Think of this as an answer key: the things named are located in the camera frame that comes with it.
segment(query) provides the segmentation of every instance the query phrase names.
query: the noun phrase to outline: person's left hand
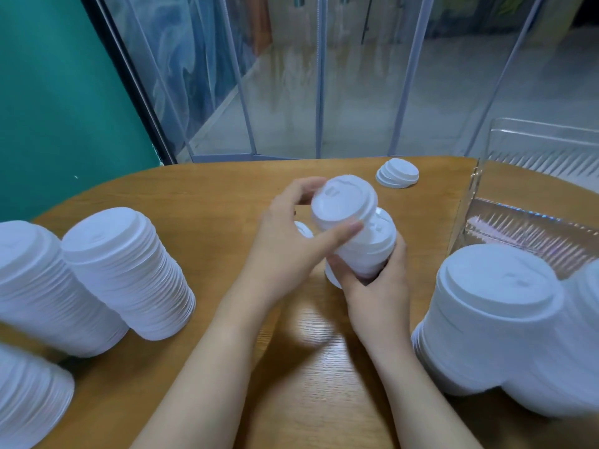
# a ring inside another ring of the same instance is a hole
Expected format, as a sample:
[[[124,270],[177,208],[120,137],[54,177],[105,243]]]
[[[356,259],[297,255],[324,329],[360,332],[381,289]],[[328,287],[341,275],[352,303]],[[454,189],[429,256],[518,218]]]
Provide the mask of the person's left hand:
[[[361,221],[350,219],[314,238],[300,234],[294,223],[295,205],[309,205],[326,181],[318,176],[295,180],[262,216],[239,280],[244,287],[257,288],[267,308],[299,286],[325,256],[363,228]]]

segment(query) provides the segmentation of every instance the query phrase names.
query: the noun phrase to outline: finger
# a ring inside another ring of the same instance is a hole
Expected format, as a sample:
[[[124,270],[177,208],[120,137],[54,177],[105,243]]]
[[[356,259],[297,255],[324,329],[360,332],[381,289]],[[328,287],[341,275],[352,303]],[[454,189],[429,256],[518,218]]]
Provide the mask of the finger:
[[[387,277],[403,279],[406,276],[406,260],[406,241],[404,241],[403,236],[397,232],[395,248],[389,257],[385,269],[381,271],[379,277],[383,279]]]
[[[349,294],[356,287],[363,287],[352,269],[339,255],[326,257],[326,261],[329,263],[329,266],[331,266],[331,270],[333,270],[333,274],[341,285],[344,293]]]
[[[281,194],[274,197],[271,209],[278,214],[292,214],[295,205],[310,203],[314,192],[324,186],[326,181],[322,176],[293,180]]]
[[[324,257],[333,254],[335,250],[360,233],[363,228],[362,221],[352,218],[314,237],[312,246],[316,261],[319,262]]]

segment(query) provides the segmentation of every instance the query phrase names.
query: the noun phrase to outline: hand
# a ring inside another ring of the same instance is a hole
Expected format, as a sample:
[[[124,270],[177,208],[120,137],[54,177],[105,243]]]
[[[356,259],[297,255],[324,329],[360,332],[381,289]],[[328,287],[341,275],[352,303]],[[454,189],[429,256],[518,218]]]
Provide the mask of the hand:
[[[364,286],[337,255],[327,258],[348,302],[352,326],[368,351],[410,345],[410,297],[406,279],[406,242],[397,233],[385,269]]]
[[[301,284],[325,256],[363,228],[362,222],[347,220],[311,239],[298,232],[295,205],[309,205],[326,181],[318,176],[295,180],[274,198],[262,216],[240,280],[245,287],[249,284],[258,289],[257,295],[267,308]]]

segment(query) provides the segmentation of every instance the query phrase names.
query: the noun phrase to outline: person's right hand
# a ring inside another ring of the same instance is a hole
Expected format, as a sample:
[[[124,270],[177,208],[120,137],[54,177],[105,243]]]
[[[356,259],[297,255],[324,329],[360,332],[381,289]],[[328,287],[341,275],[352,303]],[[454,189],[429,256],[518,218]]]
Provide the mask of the person's right hand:
[[[339,256],[327,260],[345,293],[353,329],[367,350],[396,350],[398,346],[411,350],[406,242],[402,236],[397,233],[385,269],[367,286]]]

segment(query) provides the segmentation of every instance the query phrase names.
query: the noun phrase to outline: transparent acrylic box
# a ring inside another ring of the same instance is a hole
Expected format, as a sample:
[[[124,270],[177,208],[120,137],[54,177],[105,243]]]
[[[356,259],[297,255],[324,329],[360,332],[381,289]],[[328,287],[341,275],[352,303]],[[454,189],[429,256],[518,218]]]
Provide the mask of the transparent acrylic box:
[[[470,244],[513,245],[567,278],[599,258],[599,193],[592,189],[599,190],[599,131],[493,120],[448,254]]]

